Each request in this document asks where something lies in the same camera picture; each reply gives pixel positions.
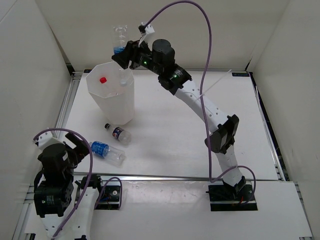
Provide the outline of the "Aquafina blue label bottle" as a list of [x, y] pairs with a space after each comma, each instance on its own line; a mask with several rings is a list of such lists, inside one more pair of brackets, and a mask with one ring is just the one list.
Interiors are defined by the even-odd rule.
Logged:
[[[112, 26], [112, 43], [113, 53], [121, 53], [127, 45], [128, 31], [126, 25], [113, 25]], [[125, 87], [128, 85], [128, 74], [122, 67], [117, 71], [120, 78], [120, 85]]]

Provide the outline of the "red label plastic bottle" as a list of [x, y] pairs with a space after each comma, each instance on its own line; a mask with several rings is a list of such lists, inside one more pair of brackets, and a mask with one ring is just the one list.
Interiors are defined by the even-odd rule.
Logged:
[[106, 77], [99, 79], [101, 86], [101, 94], [104, 98], [113, 97], [118, 94], [117, 89], [108, 81]]

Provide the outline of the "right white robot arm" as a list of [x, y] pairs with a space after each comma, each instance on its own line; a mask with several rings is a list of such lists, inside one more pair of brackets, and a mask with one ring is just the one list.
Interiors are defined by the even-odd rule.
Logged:
[[200, 94], [192, 76], [175, 62], [175, 50], [165, 39], [155, 40], [151, 48], [145, 41], [130, 40], [121, 50], [115, 50], [111, 58], [123, 69], [144, 67], [155, 73], [164, 89], [186, 103], [203, 122], [207, 122], [209, 136], [204, 142], [215, 153], [224, 173], [224, 193], [230, 200], [238, 199], [246, 184], [244, 175], [237, 167], [234, 149], [238, 116], [224, 113]]

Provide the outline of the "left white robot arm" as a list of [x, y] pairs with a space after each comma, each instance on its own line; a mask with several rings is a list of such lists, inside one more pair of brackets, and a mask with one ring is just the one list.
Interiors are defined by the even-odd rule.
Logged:
[[34, 140], [42, 165], [33, 181], [35, 211], [48, 239], [89, 240], [94, 207], [105, 188], [97, 174], [74, 179], [74, 170], [90, 152], [75, 134], [68, 132], [66, 138], [75, 147], [60, 141], [53, 131], [43, 132]]

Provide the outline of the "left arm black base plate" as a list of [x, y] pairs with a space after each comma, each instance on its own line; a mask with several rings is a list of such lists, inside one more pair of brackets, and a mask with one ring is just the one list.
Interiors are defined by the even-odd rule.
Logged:
[[95, 203], [95, 210], [120, 210], [123, 199], [123, 184], [119, 179], [111, 179], [104, 184], [101, 195]]

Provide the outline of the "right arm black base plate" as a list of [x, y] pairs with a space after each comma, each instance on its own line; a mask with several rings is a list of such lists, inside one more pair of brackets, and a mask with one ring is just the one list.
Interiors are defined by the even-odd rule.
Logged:
[[246, 184], [238, 195], [229, 192], [224, 185], [209, 185], [206, 193], [209, 195], [211, 212], [258, 210], [251, 184]]

